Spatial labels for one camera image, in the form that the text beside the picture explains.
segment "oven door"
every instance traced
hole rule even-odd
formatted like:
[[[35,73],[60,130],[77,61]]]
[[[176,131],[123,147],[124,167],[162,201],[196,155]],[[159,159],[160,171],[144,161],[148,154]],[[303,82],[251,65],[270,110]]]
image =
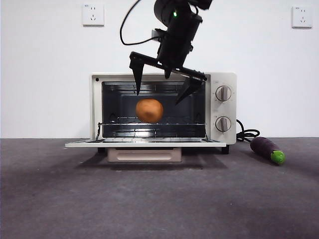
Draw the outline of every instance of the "oven door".
[[[82,140],[65,144],[68,148],[155,148],[155,147],[226,147],[226,143],[203,138],[105,138]]]

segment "oven foot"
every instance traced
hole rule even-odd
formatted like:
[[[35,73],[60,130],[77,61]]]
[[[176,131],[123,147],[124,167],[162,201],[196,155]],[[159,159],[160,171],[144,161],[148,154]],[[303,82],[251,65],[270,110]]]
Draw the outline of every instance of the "oven foot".
[[[229,145],[226,147],[222,147],[221,148],[221,153],[222,154],[229,154]]]
[[[105,148],[98,148],[98,153],[105,153]]]

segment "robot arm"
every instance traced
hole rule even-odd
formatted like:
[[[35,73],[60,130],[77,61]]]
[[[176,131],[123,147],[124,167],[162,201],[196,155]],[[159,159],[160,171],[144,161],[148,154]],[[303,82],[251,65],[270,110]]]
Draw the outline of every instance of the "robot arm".
[[[209,9],[211,2],[212,0],[156,0],[155,16],[167,30],[155,29],[152,32],[152,38],[160,42],[157,58],[137,52],[130,54],[130,68],[133,70],[138,94],[145,64],[163,69],[166,79],[170,77],[171,72],[188,77],[177,96],[176,104],[195,92],[206,80],[204,73],[184,68],[183,64],[188,53],[193,50],[191,42],[199,24],[202,23],[197,7]],[[195,6],[196,13],[191,11],[190,5]]]

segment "white wall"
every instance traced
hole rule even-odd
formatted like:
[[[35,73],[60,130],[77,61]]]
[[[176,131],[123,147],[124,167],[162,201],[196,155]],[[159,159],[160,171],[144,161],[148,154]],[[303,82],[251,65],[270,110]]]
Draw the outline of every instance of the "white wall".
[[[88,137],[89,75],[131,72],[119,28],[135,0],[2,0],[2,137]],[[81,26],[81,4],[104,3],[106,26]],[[154,0],[128,19],[126,41],[162,27]],[[312,30],[291,29],[291,7],[314,9]],[[238,75],[238,119],[264,136],[319,136],[319,1],[215,0],[185,67]],[[160,72],[146,67],[145,72]]]

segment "wire rack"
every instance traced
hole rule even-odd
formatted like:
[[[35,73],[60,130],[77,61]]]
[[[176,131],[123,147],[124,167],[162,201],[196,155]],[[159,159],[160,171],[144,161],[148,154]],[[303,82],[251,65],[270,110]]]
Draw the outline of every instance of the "wire rack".
[[[138,117],[117,117],[116,120],[109,120],[101,125],[205,125],[199,121],[191,122],[190,117],[165,117],[158,123],[145,123]]]
[[[96,140],[100,136],[101,126],[111,128],[114,137],[153,137],[165,131],[168,137],[179,137],[181,132],[196,134],[198,128],[205,130],[205,123],[192,121],[191,117],[164,117],[158,123],[145,123],[137,117],[114,117],[98,124]]]

